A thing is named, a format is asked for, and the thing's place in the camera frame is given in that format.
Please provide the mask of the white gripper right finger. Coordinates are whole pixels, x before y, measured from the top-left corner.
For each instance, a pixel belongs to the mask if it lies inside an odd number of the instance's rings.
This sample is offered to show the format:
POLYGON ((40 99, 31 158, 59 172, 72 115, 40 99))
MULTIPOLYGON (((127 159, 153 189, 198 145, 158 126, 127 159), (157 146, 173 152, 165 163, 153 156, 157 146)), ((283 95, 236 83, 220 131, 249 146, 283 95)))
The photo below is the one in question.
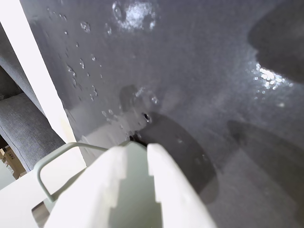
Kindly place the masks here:
POLYGON ((215 228, 217 225, 177 163, 163 146, 147 146, 148 173, 154 177, 155 201, 164 228, 215 228))

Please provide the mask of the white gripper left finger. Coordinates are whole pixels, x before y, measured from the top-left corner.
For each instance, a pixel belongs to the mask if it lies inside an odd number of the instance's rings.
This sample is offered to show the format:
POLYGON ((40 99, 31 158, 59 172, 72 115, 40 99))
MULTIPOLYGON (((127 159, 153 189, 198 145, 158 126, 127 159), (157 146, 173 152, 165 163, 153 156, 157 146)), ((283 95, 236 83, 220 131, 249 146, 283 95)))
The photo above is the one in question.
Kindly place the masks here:
POLYGON ((47 228, 108 228, 126 178, 126 151, 115 146, 100 155, 58 198, 47 228))

